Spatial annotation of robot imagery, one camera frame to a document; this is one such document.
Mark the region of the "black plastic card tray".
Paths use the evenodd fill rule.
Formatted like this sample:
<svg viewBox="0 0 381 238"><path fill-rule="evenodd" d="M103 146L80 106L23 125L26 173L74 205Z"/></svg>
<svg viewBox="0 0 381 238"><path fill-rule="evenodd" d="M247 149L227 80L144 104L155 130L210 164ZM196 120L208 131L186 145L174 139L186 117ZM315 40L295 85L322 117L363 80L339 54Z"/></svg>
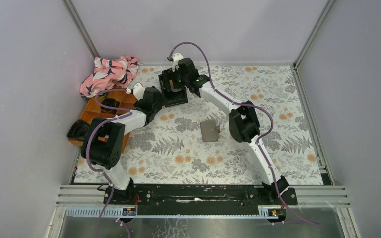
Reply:
<svg viewBox="0 0 381 238"><path fill-rule="evenodd" d="M172 107L176 105L185 104L188 102L187 92L185 88L175 89L170 79L170 70L163 70L158 75L161 92L165 98L165 107Z"/></svg>

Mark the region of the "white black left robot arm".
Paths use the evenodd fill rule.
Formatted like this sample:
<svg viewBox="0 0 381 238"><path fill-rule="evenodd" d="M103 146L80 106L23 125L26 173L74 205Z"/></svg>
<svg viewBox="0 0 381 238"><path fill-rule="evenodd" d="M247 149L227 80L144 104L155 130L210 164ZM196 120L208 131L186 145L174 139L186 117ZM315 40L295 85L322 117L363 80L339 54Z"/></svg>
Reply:
<svg viewBox="0 0 381 238"><path fill-rule="evenodd" d="M95 117L81 147L81 155L90 169L103 173L109 185L116 189L115 198L123 204L130 203L134 197L129 187L131 178L120 163L124 137L149 125L165 105L164 95L154 86L143 88L137 84L132 93L137 98L133 108L107 119Z"/></svg>

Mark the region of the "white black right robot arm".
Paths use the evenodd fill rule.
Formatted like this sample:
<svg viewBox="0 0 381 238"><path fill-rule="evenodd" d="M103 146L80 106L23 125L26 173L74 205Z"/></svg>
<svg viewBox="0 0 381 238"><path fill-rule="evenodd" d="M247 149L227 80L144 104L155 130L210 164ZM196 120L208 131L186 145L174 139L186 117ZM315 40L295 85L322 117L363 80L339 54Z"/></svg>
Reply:
<svg viewBox="0 0 381 238"><path fill-rule="evenodd" d="M232 138L243 143L251 156L261 165L262 185L265 190L266 201L277 204L284 198L289 189L286 178L273 165L260 132L260 122L256 110L264 108L254 105L251 101L238 102L230 95L217 89L212 82L211 75L198 72L191 58L181 54L169 56L172 67L166 74L167 89L187 88L191 93L201 97L228 115L229 133Z"/></svg>

